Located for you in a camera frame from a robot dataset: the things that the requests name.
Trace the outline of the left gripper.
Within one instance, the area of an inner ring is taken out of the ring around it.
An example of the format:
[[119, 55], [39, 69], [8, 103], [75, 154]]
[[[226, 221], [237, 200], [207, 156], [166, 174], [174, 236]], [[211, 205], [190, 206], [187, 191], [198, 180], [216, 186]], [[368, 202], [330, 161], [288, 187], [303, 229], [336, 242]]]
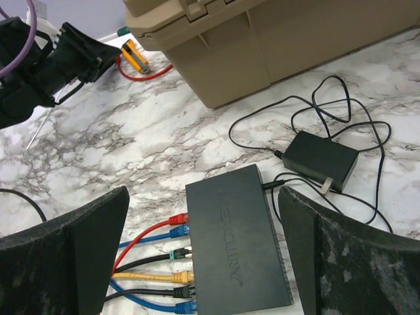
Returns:
[[54, 42], [41, 31], [35, 35], [47, 40], [45, 47], [33, 42], [23, 60], [1, 75], [2, 128], [24, 122], [37, 106], [55, 106], [54, 95], [76, 78], [97, 81], [121, 54], [119, 48], [85, 35], [68, 22]]

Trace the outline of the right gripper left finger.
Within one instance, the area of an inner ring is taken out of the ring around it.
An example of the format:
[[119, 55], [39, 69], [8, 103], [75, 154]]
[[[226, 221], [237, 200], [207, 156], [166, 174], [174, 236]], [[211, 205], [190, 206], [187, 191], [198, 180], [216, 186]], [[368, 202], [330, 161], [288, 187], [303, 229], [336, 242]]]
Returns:
[[129, 192], [120, 186], [78, 209], [1, 238], [2, 314], [100, 314]]

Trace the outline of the black power adapter with cable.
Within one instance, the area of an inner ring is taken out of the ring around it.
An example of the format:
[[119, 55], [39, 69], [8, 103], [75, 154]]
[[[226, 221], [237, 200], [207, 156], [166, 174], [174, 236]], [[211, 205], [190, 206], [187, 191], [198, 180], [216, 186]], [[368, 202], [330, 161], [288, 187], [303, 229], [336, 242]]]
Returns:
[[[368, 109], [359, 100], [350, 96], [348, 87], [341, 77], [330, 75], [329, 78], [338, 81], [344, 92], [343, 98], [332, 100], [330, 103], [332, 105], [340, 102], [345, 103], [346, 117], [338, 117], [324, 110], [325, 105], [317, 102], [315, 92], [311, 94], [310, 100], [295, 96], [296, 100], [306, 104], [306, 108], [297, 110], [291, 116], [291, 119], [295, 119], [303, 112], [313, 110], [322, 122], [326, 136], [321, 137], [306, 131], [295, 131], [295, 138], [284, 152], [269, 146], [258, 146], [256, 150], [270, 152], [282, 160], [284, 167], [287, 169], [286, 174], [291, 177], [291, 180], [301, 180], [322, 199], [326, 198], [326, 194], [320, 190], [323, 186], [327, 191], [342, 196], [359, 155], [364, 152], [379, 150], [380, 160], [375, 182], [374, 202], [368, 203], [362, 199], [357, 201], [373, 211], [371, 218], [366, 222], [367, 224], [371, 224], [377, 217], [380, 217], [388, 231], [392, 232], [390, 222], [379, 210], [379, 191], [385, 162], [385, 144], [391, 138], [392, 127], [386, 121], [373, 120]], [[375, 146], [357, 150], [335, 141], [335, 138], [341, 134], [357, 127], [371, 128], [376, 139]]]

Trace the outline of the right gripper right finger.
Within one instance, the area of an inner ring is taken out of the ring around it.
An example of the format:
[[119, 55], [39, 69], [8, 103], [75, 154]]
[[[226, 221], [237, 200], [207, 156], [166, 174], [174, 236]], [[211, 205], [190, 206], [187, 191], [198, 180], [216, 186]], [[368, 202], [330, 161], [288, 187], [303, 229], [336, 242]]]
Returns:
[[418, 314], [419, 241], [285, 186], [278, 206], [305, 314]]

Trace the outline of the black network switch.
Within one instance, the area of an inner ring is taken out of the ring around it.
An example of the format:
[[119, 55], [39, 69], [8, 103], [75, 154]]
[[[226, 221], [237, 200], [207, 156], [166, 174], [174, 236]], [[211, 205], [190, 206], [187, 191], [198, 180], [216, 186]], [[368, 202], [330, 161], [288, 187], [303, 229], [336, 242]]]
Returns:
[[292, 305], [258, 167], [203, 179], [185, 190], [198, 314]]

